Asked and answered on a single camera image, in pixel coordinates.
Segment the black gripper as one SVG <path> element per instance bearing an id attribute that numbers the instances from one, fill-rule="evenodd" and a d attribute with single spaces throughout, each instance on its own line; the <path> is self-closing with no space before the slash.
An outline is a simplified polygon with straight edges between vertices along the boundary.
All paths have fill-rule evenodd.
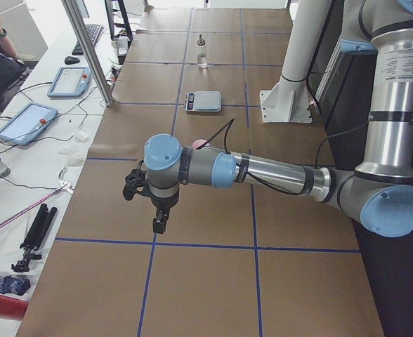
<path id="1" fill-rule="evenodd" d="M 156 215 L 152 221 L 152 230 L 156 234 L 164 234 L 168 220 L 168 212 L 178 203 L 178 193 L 170 197 L 151 196 L 152 204 L 157 208 Z"/>

